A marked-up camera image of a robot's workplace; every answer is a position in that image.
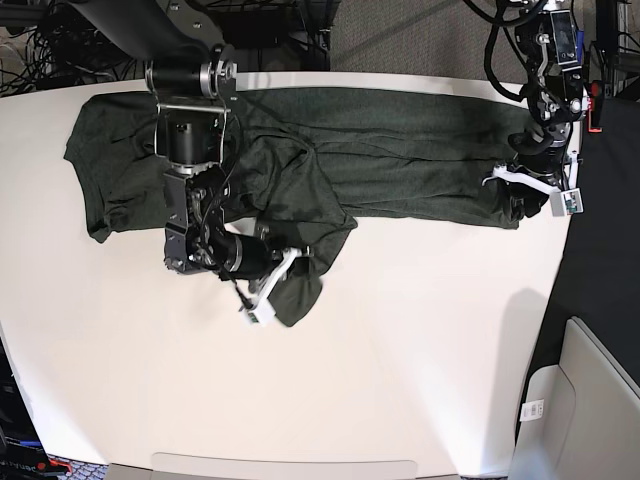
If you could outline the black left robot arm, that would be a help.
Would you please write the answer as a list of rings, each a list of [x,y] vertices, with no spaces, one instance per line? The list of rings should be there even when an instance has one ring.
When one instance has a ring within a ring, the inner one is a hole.
[[[472,1],[465,5],[491,26],[483,56],[486,79],[502,97],[525,103],[532,120],[508,137],[514,157],[496,165],[483,182],[500,182],[530,209],[548,202],[556,217],[583,212],[577,186],[580,155],[571,142],[589,98],[573,10],[561,1],[497,1],[494,14]],[[499,34],[505,35],[526,73],[517,92],[503,86],[493,70]]]

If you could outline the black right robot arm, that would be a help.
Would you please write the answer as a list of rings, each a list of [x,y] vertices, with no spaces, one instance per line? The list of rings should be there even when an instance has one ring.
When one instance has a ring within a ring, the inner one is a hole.
[[[180,31],[155,1],[75,1],[73,7],[122,51],[145,64],[157,103],[154,149],[169,163],[164,192],[165,264],[184,275],[212,272],[246,280],[241,313],[266,325],[276,317],[269,297],[306,251],[277,249],[225,227],[223,204],[236,163],[225,136],[237,99],[237,67],[229,45],[207,46]]]

